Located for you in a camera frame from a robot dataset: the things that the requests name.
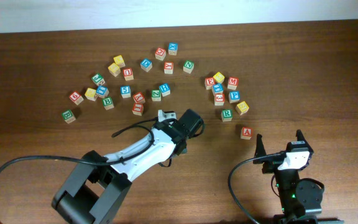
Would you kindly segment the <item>green R block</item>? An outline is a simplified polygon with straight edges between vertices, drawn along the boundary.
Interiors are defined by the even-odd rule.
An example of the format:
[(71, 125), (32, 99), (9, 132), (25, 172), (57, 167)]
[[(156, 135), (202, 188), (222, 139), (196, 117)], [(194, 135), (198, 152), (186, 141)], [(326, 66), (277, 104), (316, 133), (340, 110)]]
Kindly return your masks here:
[(231, 121), (233, 117), (232, 110), (222, 110), (221, 119), (223, 122)]

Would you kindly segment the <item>blue P block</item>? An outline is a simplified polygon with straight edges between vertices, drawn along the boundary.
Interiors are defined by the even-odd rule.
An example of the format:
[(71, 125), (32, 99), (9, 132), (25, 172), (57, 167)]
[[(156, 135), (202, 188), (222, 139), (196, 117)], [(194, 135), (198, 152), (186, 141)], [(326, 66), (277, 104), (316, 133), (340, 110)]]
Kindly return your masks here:
[(229, 102), (236, 103), (240, 100), (240, 93), (239, 91), (230, 91), (229, 92)]

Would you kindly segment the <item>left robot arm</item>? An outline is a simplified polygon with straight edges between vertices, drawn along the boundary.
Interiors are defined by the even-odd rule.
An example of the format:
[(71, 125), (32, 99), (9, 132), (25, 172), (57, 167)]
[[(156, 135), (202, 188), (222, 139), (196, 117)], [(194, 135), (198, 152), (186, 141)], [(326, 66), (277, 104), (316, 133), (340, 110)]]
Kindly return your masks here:
[(132, 182), (156, 164), (186, 152), (186, 142), (204, 130), (201, 116), (191, 109), (177, 118), (159, 111), (147, 135), (131, 146), (105, 156), (90, 151), (83, 156), (52, 200), (68, 223), (112, 223)]

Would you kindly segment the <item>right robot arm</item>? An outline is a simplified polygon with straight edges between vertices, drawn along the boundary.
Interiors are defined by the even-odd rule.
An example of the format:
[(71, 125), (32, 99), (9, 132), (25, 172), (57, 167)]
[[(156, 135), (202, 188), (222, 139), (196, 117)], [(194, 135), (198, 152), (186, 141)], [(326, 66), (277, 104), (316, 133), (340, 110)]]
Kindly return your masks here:
[(273, 217), (274, 223), (318, 223), (322, 212), (324, 184), (311, 179), (301, 179), (299, 171), (309, 165), (314, 150), (300, 130), (296, 141), (289, 142), (284, 151), (267, 154), (262, 135), (257, 135), (254, 164), (262, 164), (263, 174), (273, 174), (278, 184), (282, 214)]

